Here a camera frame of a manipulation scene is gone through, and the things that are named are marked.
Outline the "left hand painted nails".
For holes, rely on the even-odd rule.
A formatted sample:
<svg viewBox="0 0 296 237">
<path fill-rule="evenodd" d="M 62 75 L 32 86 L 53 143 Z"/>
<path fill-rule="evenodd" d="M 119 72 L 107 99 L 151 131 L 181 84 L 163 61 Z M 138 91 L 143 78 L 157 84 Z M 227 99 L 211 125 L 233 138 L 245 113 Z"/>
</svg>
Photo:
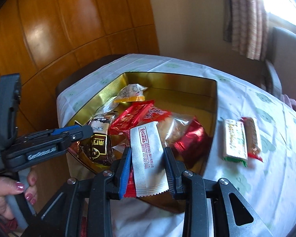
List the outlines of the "left hand painted nails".
<svg viewBox="0 0 296 237">
<path fill-rule="evenodd" d="M 0 177 L 0 217 L 4 220 L 13 220 L 13 215 L 10 206 L 7 204 L 5 197 L 7 195 L 18 195 L 23 194 L 25 199 L 30 202 L 31 205 L 35 205 L 38 199 L 37 194 L 37 172 L 34 168 L 31 168 L 27 175 L 27 181 L 29 184 L 28 188 L 19 181 L 11 178 Z"/>
</svg>

